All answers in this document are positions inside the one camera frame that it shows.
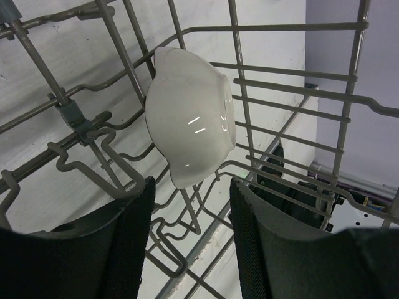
dishwasher rack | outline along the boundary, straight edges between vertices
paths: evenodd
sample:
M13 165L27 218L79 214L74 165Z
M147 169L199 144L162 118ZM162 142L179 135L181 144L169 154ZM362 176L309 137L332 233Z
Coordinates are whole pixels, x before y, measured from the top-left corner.
M2 23L0 24L0 39L14 40L15 37L17 37L17 39L23 45L26 52L29 54L29 56L31 57L37 68L40 70L42 76L47 81L48 85L50 86L50 89L52 90L52 93L49 94L48 101L46 101L42 105L35 107L34 109L28 111L27 113L24 113L19 117L1 125L0 134L8 130L11 130L15 126L21 124L24 121L27 121L28 119L40 114L41 112L51 107L56 107L60 111L65 122L74 131L73 133L71 133L70 135L66 136L64 139L56 143L49 143L48 148L45 151L38 154L36 157L32 158L30 161L21 165L17 169L14 169L12 171L3 170L1 172L2 175L2 179L0 180L1 194L8 190L9 193L7 194L5 200L3 200L3 202L0 205L1 207L0 218L2 220L1 224L5 227L8 227L9 229L11 229L11 227L9 226L9 223L6 219L6 211L8 210L9 206L12 204L12 202L19 194L20 191L19 182L25 179L26 177L32 175L33 173L35 173L35 171L37 171L38 169L40 169L41 167L43 167L53 159L57 159L56 167L59 171L64 172L64 171L71 171L73 169L78 169L80 172L86 175L90 180L92 180L93 183L95 183L99 188L103 189L109 196L111 196L114 199L119 199L138 194L139 192L141 192L144 186L143 177L137 171L135 171L135 169L128 163L128 161L140 161L142 159L145 159L148 156L148 154L154 149L155 147L154 144L151 144L142 154L139 154L138 156L130 156L128 154L118 154L110 144L112 140L115 138L117 131L128 128L144 114L145 92L143 91L142 85L138 80L135 68L137 68L141 64L146 64L150 72L150 75L153 78L155 76L155 68L151 61L151 57L153 56L155 49L152 50L147 49L147 45L144 36L141 32L140 25L138 23L138 19L135 15L135 11L133 9L131 1L122 0L126 12L128 14L129 20L132 24L133 30L135 32L135 35L137 37L138 44L143 54L143 56L140 59L134 62L130 60L127 50L118 32L118 29L113 21L113 15L115 14L115 10L112 6L109 6L109 4L113 1L95 0L93 2L89 2L87 4L83 4L81 6L69 9L67 11L62 11L57 14L52 14L48 16L37 17L35 19L31 19L25 22L20 21L21 14L19 13L17 7L13 4L11 0L3 1L2 4L0 5L0 7L2 8L2 10L0 11L0 23ZM205 207L206 201L209 198L209 194L212 188L214 187L215 184L217 184L218 181L220 181L221 176L234 177L247 184L256 186L270 193L277 194L288 201L294 202L295 204L305 207L314 213L324 216L324 221L321 229L325 229L327 227L327 224L329 223L329 219L331 218L332 214L332 207L335 201L334 199L335 194L340 194L342 197L348 200L349 204L354 208L384 219L383 226L385 227L389 226L391 222L399 224L399 219L396 216L394 216L399 204L398 194L396 194L391 206L387 209L387 211L383 212L383 211L377 211L375 209L363 206L355 202L351 193L336 187L340 171L341 159L344 153L343 148L345 143L345 135L347 132L348 124L350 122L351 105L353 103L366 105L370 107L370 109L373 110L375 113L395 118L399 117L399 109L384 107L381 106L376 100L370 97L364 97L353 94L355 82L357 81L357 69L360 57L360 50L362 47L363 35L366 28L368 27L367 14L368 14L368 9L370 7L370 0L360 1L358 17L355 22L325 23L325 24L251 25L251 26L240 26L238 24L235 0L228 0L229 14L231 19L230 26L202 26L202 27L190 27L186 29L182 29L180 27L180 22L178 19L176 7L173 0L167 0L167 1L170 8L170 13L172 16L176 34L173 34L165 41L163 41L159 45L159 47L166 46L170 42L177 39L180 47L182 49L185 49L184 35L189 34L191 32L224 31L232 33L234 48L236 53L236 64L226 64L221 62L212 62L212 64L215 67L235 69L238 71L238 77L234 79L234 83L238 84L241 87L241 94L233 95L233 98L243 103L245 122L243 123L237 121L236 125L246 129L246 133L248 135L248 146L239 143L236 146L244 150L248 150L248 155L246 156L246 158L251 162L251 166L248 166L238 161L225 161L215 172L215 179L211 183L203 199L199 195L200 194L199 191L202 187L202 183L199 183L198 185L193 186L194 193L191 196L188 195L186 190L175 189L173 194L164 204L155 204L155 209L153 211L155 217L153 218L151 224L152 226L154 226L155 224L160 224L160 225L158 226L157 230L150 232L150 237L154 241L154 244L146 251L146 258L148 258L161 271L163 271L171 278L178 278L183 274L187 274L196 281L196 285L191 289L191 291L189 292L189 294L187 294L185 298L190 298L199 286L202 286L203 288L207 289L207 291L209 291L216 298L223 298L213 287L211 287L208 283L205 282L205 278L209 274L211 269L214 267L214 265L218 262L220 256L223 255L224 252L227 251L228 247L233 243L233 238L229 239L228 243L221 249L218 256L211 262L211 265L208 267L205 273L202 274L201 277L197 276L195 273L193 273L190 270L187 258L183 256L170 242L170 239L174 239L177 241L183 240L190 233L201 234L201 228L199 227L200 225L198 223L198 216L202 212L207 213L207 215L213 217L215 221L219 222L220 224L225 225L230 229L232 228L231 224L227 220L225 220L221 214L216 215L215 213L211 212L209 209ZM46 64L41 59L38 51L35 49L32 42L30 41L28 37L28 30L48 22L61 22L63 20L70 19L73 17L77 17L80 20L93 19L93 18L103 19L107 27L107 30L112 38L112 41L115 45L115 48L120 56L120 59L123 62L124 69L102 83L96 85L88 85L82 83L72 87L71 89L64 90L62 87L60 87L58 82L52 76L50 70L47 68ZM352 47L352 54L350 57L348 74L330 74L330 73L313 72L307 70L280 69L274 67L246 65L243 62L243 55L241 52L240 32L242 31L354 31L355 34L353 38L353 47ZM246 70L255 71L255 72L268 72L274 74L303 76L303 77L315 77L315 78L323 78L326 80L338 80L346 82L346 90L344 93L328 92L308 87L294 87L290 85L282 85L277 83L247 80L245 78ZM132 83L134 90L136 91L138 99L142 104L143 108L137 111L136 114L132 115L127 121L119 125L115 125L108 122L108 120L112 116L112 114L108 111L104 111L92 121L88 121L80 111L78 104L70 99L71 96L75 95L76 93L82 90L90 90L92 92L103 90L111 86L116 81L120 80L122 77L126 75L129 77L130 82ZM302 103L300 103L299 106L293 107L281 103L273 103L266 100L249 98L247 95L247 87L268 88L271 90L301 94L305 96L305 99L306 96L315 96L315 97L328 98L331 100L341 101L344 103L342 114L334 115L330 113L317 112L305 109L302 107L303 104L305 103L305 100L302 101ZM333 121L338 121L340 122L340 128L339 128L339 135L337 138L337 146L331 147L320 143L297 138L295 136L290 136L285 134L284 130L273 131L273 130L268 130L266 128L254 126L251 124L249 103L289 110L290 112L292 112L291 119L295 114L303 113L306 115L312 115L312 116L330 119ZM256 149L254 147L254 142L252 137L252 133L254 131L274 135L276 137L275 141L278 141L279 138L285 138L287 140L300 142L309 146L314 146L316 148L320 148L329 151L331 153L334 153L335 159L334 159L334 167L332 172L326 173L325 171L311 168L306 165L301 165L299 163L290 161L288 159L280 158L278 156L271 154L270 152L265 153L259 149ZM98 147L96 143L96 139L102 135L105 135L106 137L101 142L100 147L110 157L110 159L107 159L104 156L101 149ZM95 171L90 169L84 163L76 161L67 163L68 159L67 150L77 145L78 143L82 145L88 145L90 147L90 149L94 152L98 161L102 165L103 169L107 172L110 179L113 181L114 186L108 183L104 178L99 176ZM303 176L286 168L276 166L274 164L265 161L262 158L256 158L255 154L260 154L262 157L273 158L278 161L304 169L306 171L311 171L314 174L322 175L324 178L328 178L330 184L323 183L314 178ZM110 167L111 163L117 164L117 166L120 167L123 170L123 172L130 177L131 181L128 184L126 185L121 184L121 182L115 175L114 171ZM241 178L233 173L223 171L225 167L231 165L248 171L250 174L252 174L252 176L247 178ZM319 188L317 191L313 191L298 184L286 181L282 178L278 178L276 176L267 174L261 170L262 166L267 166L268 168L272 168L282 173L286 173L290 176L300 179L301 181L312 183L318 186ZM168 172L168 167L166 167L161 172L161 174L156 178L157 184L163 179L163 177L167 172ZM318 202L316 206L319 208L308 206L304 203L296 201L295 199L289 198L283 194L278 194L276 191L273 191L258 184L257 181L254 179L256 178L257 175L264 176L275 182L284 184L296 190L302 191L308 195L316 197ZM329 191L329 195L327 196L323 194L323 191ZM179 192L183 196L186 206L182 210L180 216L176 219L176 221L174 221L173 223L169 223L162 217L156 217L156 212L159 211L160 209L164 209L167 206L169 206ZM197 211L195 211L192 206L194 200L197 200L200 206ZM320 207L322 201L325 201L327 203L326 211L321 211ZM187 212L191 217L191 223L189 224L182 220L183 216ZM177 236L171 233L165 234L163 232L163 228L165 226L170 227L175 225L183 226L186 229L185 233L181 236ZM163 254L165 254L172 262L176 263L178 269L172 270L168 268L165 264L163 264L161 261L159 261L151 253L155 247L158 247Z

gray plastic clip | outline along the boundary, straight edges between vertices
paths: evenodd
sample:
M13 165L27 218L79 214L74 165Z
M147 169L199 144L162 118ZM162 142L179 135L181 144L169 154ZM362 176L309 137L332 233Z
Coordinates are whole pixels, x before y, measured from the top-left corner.
M0 24L14 22L20 18L22 15L12 0L0 1Z
M68 126L79 135L80 143L82 145L86 146L95 140L95 138L89 137L86 134L88 131L95 130L94 125L90 120L84 117L82 111L74 100L70 100L70 103L67 105L56 105L55 107L60 111L62 118Z

gray wall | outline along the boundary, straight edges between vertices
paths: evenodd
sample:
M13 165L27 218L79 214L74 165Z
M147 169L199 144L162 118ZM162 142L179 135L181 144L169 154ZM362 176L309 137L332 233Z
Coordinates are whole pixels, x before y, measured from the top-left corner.
M307 22L356 20L359 1L307 0ZM358 70L355 94L381 105L399 108L399 1L372 1ZM306 69L347 74L353 32L307 32ZM308 79L321 90L345 91L345 84ZM341 114L342 104L320 99L319 110ZM352 105L352 122L341 170L375 183L399 185L399 119L377 115L369 107ZM317 141L335 146L339 124L319 118ZM316 161L332 167L334 156L318 150Z

metal wire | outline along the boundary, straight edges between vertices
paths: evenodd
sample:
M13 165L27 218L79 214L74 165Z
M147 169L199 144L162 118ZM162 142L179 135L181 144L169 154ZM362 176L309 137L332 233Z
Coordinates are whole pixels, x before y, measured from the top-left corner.
M121 124L113 124L107 122L111 118L110 112L103 112L99 116L97 116L92 123L94 124L96 130L88 132L88 136L96 138L101 135L107 135L107 137L102 141L101 148L108 154L110 160L106 160L105 156L102 154L100 148L96 145L95 142L89 144L90 149L94 152L97 159L99 160L101 166L106 171L106 173L110 176L111 180L115 184L115 186L108 183L104 178L100 177L97 173L95 173L92 169L88 166L84 165L80 162L72 162L66 163L68 154L67 150L72 146L76 145L79 142L79 138L76 133L72 133L71 135L65 137L63 140L59 141L58 143L49 143L49 148L43 151L41 154L37 155L35 158L31 159L27 163L23 164L22 166L18 167L14 171L2 171L2 179L0 179L0 194L10 189L10 193L6 196L5 200L0 204L0 225L3 227L7 227L8 229L11 226L6 219L5 212L7 211L8 207L12 204L15 200L17 195L19 194L19 185L18 182L21 182L24 178L28 177L48 162L52 161L54 158L59 157L57 161L57 169L60 171L70 171L71 169L79 169L83 172L87 177L89 177L99 188L103 189L106 193L108 193L113 198L123 198L127 194L131 196L132 194L139 194L140 190L143 188L143 178L140 174L138 174L132 165L129 162L137 162L145 159L151 151L154 149L155 145L152 143L150 144L143 153L132 156L128 153L116 153L115 150L110 146L110 142L115 138L116 131L124 130L132 125L135 121L137 121L143 114L145 109L145 93L142 89L141 83L135 73L135 68L139 65L146 63L148 71L153 78L155 76L155 68L151 62L151 57L153 56L155 49L148 50L147 44L145 42L143 33L140 29L140 25L138 19L136 17L135 11L133 9L133 5L130 0L123 0L123 5L127 12L128 18L130 23L133 27L135 35L137 37L138 45L140 46L141 52L143 54L138 60L132 62L127 54L126 48L122 42L122 38L116 28L116 25L113 21L113 15L115 14L115 10L107 6L108 3L113 2L110 0L95 0L93 2L89 2L87 4L83 4L81 6L74 7L67 11L63 11L57 14L52 14L49 16L41 16L26 22L15 21L9 23L9 27L1 26L0 27L0 39L7 38L12 39L14 35L18 38L20 43L26 49L27 53L31 56L31 59L37 65L38 69L41 71L41 74L46 79L47 83L50 86L50 89L53 91L55 98L46 101L45 103L29 110L28 112L23 113L22 115L18 116L17 118L3 124L0 126L0 134L4 133L15 126L23 123L24 121L39 115L41 112L46 111L50 107L55 105L67 105L69 103L69 97L75 95L76 93L82 90L90 90L93 92L103 90L117 81L119 81L124 76L128 75L135 91L137 97L142 104L142 109L137 111L134 115L132 115L127 121ZM198 218L201 213L205 213L211 216L213 219L217 220L220 224L225 225L226 227L232 228L231 224L226 221L223 217L216 215L214 212L210 211L205 207L206 202L211 197L211 192L214 189L214 186L220 182L221 177L223 176L231 176L235 179L240 179L241 181L251 184L253 186L258 187L259 189L263 189L267 192L270 192L274 195L277 195L287 201L293 202L298 206L304 207L318 215L324 217L324 221L322 224L322 229L325 228L328 220L331 218L332 215L332 205L334 203L334 194L340 194L348 203L355 207L356 209L367 212L368 214L375 215L377 217L381 217L384 219L383 226L389 226L390 223L399 224L399 219L397 217L397 209L398 209L398 198L399 196L395 196L395 200L393 204L388 209L388 213L377 211L371 209L367 206L363 206L357 202L355 202L351 193L337 188L336 184L338 182L338 174L340 169L340 164L342 160L342 155L344 154L344 141L345 135L347 131L347 126L350 123L350 107L354 104L361 104L370 107L371 110L374 112L385 115L385 116L392 116L392 117L399 117L399 109L390 108L380 105L376 100L370 97L364 97L359 95L353 95L353 90L355 86L355 82L357 81L357 69L358 69L358 60L360 57L360 49L362 46L362 40L365 29L368 27L367 22L367 14L370 7L370 0L361 0L360 6L358 10L358 18L356 22L345 22L345 23L328 23L328 24L271 24L271 25L245 25L240 26L238 25L238 17L236 11L236 3L235 0L229 0L229 15L231 26L201 26L201 27L190 27L186 29L182 29L180 26L178 13L176 11L175 3L173 0L167 0L168 6L171 12L171 18L173 21L173 25L175 27L176 34L173 34L169 38L165 39L159 46L166 46L170 42L174 41L175 39L178 40L179 45L182 49L185 49L186 45L183 39L185 34L189 34L192 32L232 32L233 35L233 42L234 42L234 49L236 53L236 63L235 64L227 64L221 62L212 62L215 67L226 68L226 69L236 69L238 71L238 78L234 79L234 83L240 85L241 95L233 95L235 100L240 100L243 103L244 108L244 123L237 121L236 125L241 126L246 129L248 134L248 145L237 144L237 147L242 148L249 152L249 155L246 158L251 162L251 166L248 166L243 163L239 163L237 161L226 161L224 162L218 171L215 172L215 179L209 186L208 190L206 191L206 195L204 199L200 196L201 187L203 183L199 183L197 186L193 187L194 193L191 196L188 196L186 190L177 190L175 189L168 200L164 203L156 203L153 213L156 214L160 209L167 208L175 199L176 195L180 192L183 196L183 200L185 202L185 207L183 208L182 212L179 214L177 219L173 222L167 222L164 218L157 217L155 220L152 221L151 225L154 227L158 225L156 231L150 232L150 237L154 241L154 245L151 246L146 251L146 257L151 260L161 271L163 271L166 275L172 278L177 278L182 276L183 274L189 275L192 279L196 281L194 287L188 292L185 298L191 298L196 289L199 286L204 287L207 291L210 292L216 298L223 298L213 287L207 284L204 280L209 275L210 271L212 271L213 267L216 263L220 260L223 256L225 251L229 248L229 246L233 242L233 238L230 238L228 243L222 248L216 258L211 262L208 268L204 271L204 273L199 277L194 274L188 265L188 261L186 257L184 257L179 250L168 240L174 239L175 241L184 240L188 234L191 232L195 234L200 234L202 229L200 227ZM27 36L27 30L37 27L39 25L48 23L48 22L60 22L66 19L70 19L72 17L78 17L79 19L91 19L96 17L101 17L107 27L107 30L113 40L115 48L120 56L120 59L123 63L124 69L121 70L119 73L115 74L114 76L110 77L108 80L98 83L95 85L89 84L79 84L75 87L70 88L67 91L64 91L60 85L57 83L55 78L50 73L49 69L47 68L44 61L41 59L39 53L36 51L36 48L33 46L32 42ZM294 70L294 69L280 69L274 67L266 67L266 66L257 66L257 65L244 65L243 62L243 54L241 50L241 42L239 32L241 31L355 31L354 39L353 39L353 48L352 54L350 59L350 66L348 74L330 74L325 72L313 72L308 70ZM295 76L303 76L303 77L315 77L315 78L322 78L326 80L338 80L347 83L345 93L339 92L328 92L324 90L315 90L313 88L305 88L305 87L295 87L290 85L283 85L283 84L276 84L270 82L260 82L255 80L247 80L245 78L244 71L249 72L267 72L272 74L283 74L283 75L295 75ZM247 94L247 87L257 87L257 88L268 88L271 90L277 90L281 92L289 92L289 93L297 93L301 95L309 95L315 97L322 97L322 98L329 98L331 100L338 100L344 102L344 107L342 110L341 115L333 115L330 113L324 112L317 112L309 109L303 108L302 102L298 107L292 107L289 105L281 104L281 103L274 103L270 101L260 100L256 98L248 98ZM337 140L337 146L331 147L327 145L322 145L320 143L316 143L309 140L304 140L302 138L298 138L295 136L291 136L284 133L284 130L281 131L273 131L267 128L261 128L258 126L253 126L251 124L251 116L249 113L249 103L254 105L264 105L269 107L274 107L278 109L288 110L290 112L296 113L303 113L306 115L317 116L321 118L326 118L334 121L340 122L340 130L339 130L339 137ZM259 149L256 149L253 144L252 133L253 131L258 131L265 134L271 134L276 136L276 138L285 138L287 140L292 140L295 142L299 142L305 145L313 146L315 148L320 148L322 150L330 151L335 154L334 159L334 167L332 173L326 173L324 171L320 171L318 169L311 168L306 165L302 165L300 163L296 163L289 159L281 158L278 156L273 155L272 153L265 153ZM260 154L263 158L272 158L283 163L287 163L298 167L300 169L304 169L306 171L311 171L312 173L323 175L323 177L330 180L330 184L320 182L316 179L301 175L296 173L295 171L291 171L289 169L276 166L271 164L267 161L264 161L262 158L258 159L255 158L254 154ZM117 164L125 173L127 173L131 181L126 185L122 186L119 178L115 175L112 168L110 167L111 163ZM223 171L220 172L222 169L228 166L238 167L243 169L249 173L253 173L255 175L263 176L267 179L275 181L277 183L286 185L293 189L299 190L304 192L310 196L314 196L316 198L316 205L309 206L304 204L298 200L295 200L289 196L284 194L280 194L275 190L267 188L263 185L257 183L257 181L252 178L240 178L236 174ZM282 178L278 178L277 176L273 176L269 173L266 173L261 170L261 166L267 166L268 168L275 169L282 173L286 173L290 176L296 177L301 181L307 181L311 184L318 186L317 191L309 189L305 186L301 186L298 184L294 184L292 182L286 181ZM158 184L167 174L169 167L166 166L163 171L158 175L156 178L156 183ZM329 191L330 195L326 196L323 191ZM192 206L192 202L197 199L199 203L199 208L197 211L194 210ZM327 208L325 211L321 210L322 201L327 203ZM191 222L186 223L183 221L183 217L188 212L191 217ZM164 227L174 227L176 225L181 225L185 228L185 232L182 235L175 235L173 233L163 233ZM161 262L158 258L156 258L151 252L153 249L159 248L161 253L170 259L172 262L177 264L178 268L176 270L172 270L168 268L163 262Z

ceramic bowl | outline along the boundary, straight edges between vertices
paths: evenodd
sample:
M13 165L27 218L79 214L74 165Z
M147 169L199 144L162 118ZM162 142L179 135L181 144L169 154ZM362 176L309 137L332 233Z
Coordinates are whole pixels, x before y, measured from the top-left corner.
M145 119L173 184L184 189L215 172L235 147L230 85L209 62L186 50L157 48L155 68Z

